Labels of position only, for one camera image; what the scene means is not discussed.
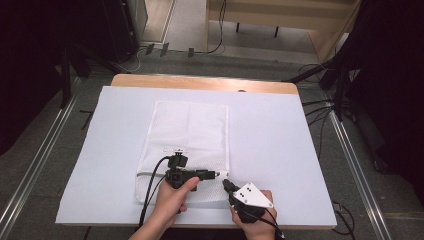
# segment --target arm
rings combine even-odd
[[[163,181],[159,186],[152,214],[143,226],[131,236],[130,240],[158,240],[165,230],[174,224],[178,210],[181,212],[187,211],[185,205],[187,193],[198,183],[199,178],[194,177],[185,182],[179,189],[174,189],[166,181]]]
[[[271,191],[264,190],[262,193],[272,202]],[[277,211],[275,208],[268,208],[268,211],[274,218],[277,218]],[[274,240],[275,229],[269,224],[261,221],[256,221],[255,223],[242,223],[233,207],[231,207],[231,214],[233,215],[233,222],[243,229],[248,240]],[[265,212],[262,218],[270,222],[274,221],[268,212]]]

